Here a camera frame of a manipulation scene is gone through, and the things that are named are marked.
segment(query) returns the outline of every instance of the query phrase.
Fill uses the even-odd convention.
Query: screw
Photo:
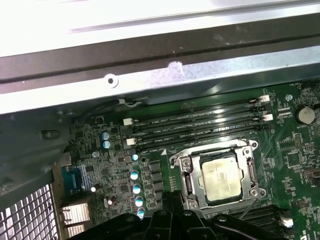
[[[292,96],[291,94],[285,95],[285,100],[286,100],[287,102],[290,102],[292,99],[294,99],[294,96]]]
[[[184,166],[184,167],[189,167],[190,166],[190,160],[189,159],[184,159],[183,161],[182,161],[182,165]]]
[[[250,195],[251,195],[252,197],[256,197],[256,196],[258,196],[258,191],[255,190],[255,189],[251,189],[251,190],[250,190]]]
[[[224,216],[218,216],[218,221],[219,222],[226,222],[227,219]]]
[[[98,158],[99,156],[100,156],[100,153],[98,151],[94,151],[92,153],[92,157],[94,157],[94,158]]]
[[[183,212],[183,214],[184,214],[185,216],[191,216],[191,215],[192,215],[192,212],[186,210],[186,211]]]

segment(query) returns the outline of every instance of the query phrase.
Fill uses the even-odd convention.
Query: ram slot
[[[167,135],[176,135],[182,134],[185,132],[201,130],[201,129],[208,129],[208,128],[216,128],[216,127],[223,127],[223,125],[231,125],[231,124],[238,124],[242,121],[247,122],[248,119],[252,121],[254,119],[262,118],[262,115],[255,115],[253,113],[240,113],[240,114],[233,114],[230,116],[223,116],[217,118],[209,118],[200,121],[193,121],[191,120],[190,123],[185,124],[175,124],[171,126],[162,126],[156,127],[151,129],[145,129],[143,131],[139,131],[134,133],[132,136],[137,139],[137,141],[146,140],[149,138],[162,137]]]
[[[175,115],[163,116],[163,117],[155,117],[148,120],[134,120],[134,124],[132,125],[136,131],[143,131],[143,129],[150,128],[153,126],[165,126],[165,125],[173,125],[173,124],[181,124],[181,123],[189,123],[194,121],[195,119],[205,119],[208,117],[227,117],[229,115],[241,114],[241,113],[250,113],[254,111],[260,111],[262,108],[257,108],[253,105],[237,105],[237,106],[229,106],[229,107],[206,107],[205,109],[197,109],[193,111],[189,111],[187,113],[180,113]]]
[[[241,128],[224,129],[221,132],[207,133],[201,136],[191,135],[189,138],[178,138],[176,140],[163,141],[158,143],[148,143],[140,146],[136,146],[138,152],[149,152],[150,150],[155,150],[159,148],[164,148],[167,146],[183,145],[183,147],[191,147],[196,145],[201,145],[202,143],[212,140],[213,138],[221,138],[228,135],[234,135],[242,132],[248,132],[252,130],[257,130],[264,128],[264,124],[242,126]]]

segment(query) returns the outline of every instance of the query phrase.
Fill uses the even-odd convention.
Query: dimm slot
[[[200,118],[207,118],[210,116],[223,116],[223,114],[240,114],[250,112],[252,105],[246,104],[242,106],[232,106],[229,108],[222,108],[222,107],[214,107],[208,108],[205,110],[194,110],[188,113],[180,113],[171,116],[164,116],[164,117],[156,117],[148,120],[137,120],[135,119],[135,123],[132,125],[134,128],[139,129],[141,131],[145,127],[150,127],[152,125],[165,125],[165,124],[178,124],[178,123],[188,123],[192,121],[192,119],[200,119]]]
[[[224,132],[219,132],[214,133],[214,134],[206,134],[203,135],[202,137],[192,137],[189,139],[180,139],[180,140],[176,140],[176,141],[169,141],[166,142],[165,144],[153,144],[151,146],[141,146],[141,147],[137,147],[137,151],[138,152],[148,152],[150,150],[155,150],[155,149],[159,149],[159,148],[164,148],[166,146],[174,146],[174,145],[183,145],[183,147],[192,147],[192,146],[196,146],[196,145],[201,145],[203,143],[205,143],[206,141],[212,140],[212,138],[221,138],[221,137],[225,137],[228,135],[234,135],[234,134],[238,134],[238,133],[242,133],[242,132],[247,132],[247,131],[251,131],[251,130],[257,130],[257,128],[264,128],[266,127],[265,124],[260,124],[260,125],[256,125],[256,126],[248,126],[248,127],[243,127],[240,129],[232,129],[232,130],[227,130]]]

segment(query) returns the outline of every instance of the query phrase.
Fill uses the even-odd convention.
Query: integrated circuit
[[[87,173],[93,172],[93,171],[94,171],[94,167],[91,166],[91,165],[86,166],[86,167],[85,167],[85,171],[86,171]]]
[[[123,193],[129,192],[128,185],[120,185],[120,190]]]
[[[109,175],[109,169],[103,168],[103,169],[101,170],[101,174],[102,174],[102,176],[107,176],[107,175]]]
[[[160,162],[159,161],[151,162],[150,163],[150,170],[151,170],[151,172],[160,171]]]

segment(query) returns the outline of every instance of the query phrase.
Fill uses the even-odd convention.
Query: surface-mount component
[[[170,158],[181,172],[191,209],[214,213],[250,205],[266,195],[259,188],[254,140],[235,139],[184,149]]]

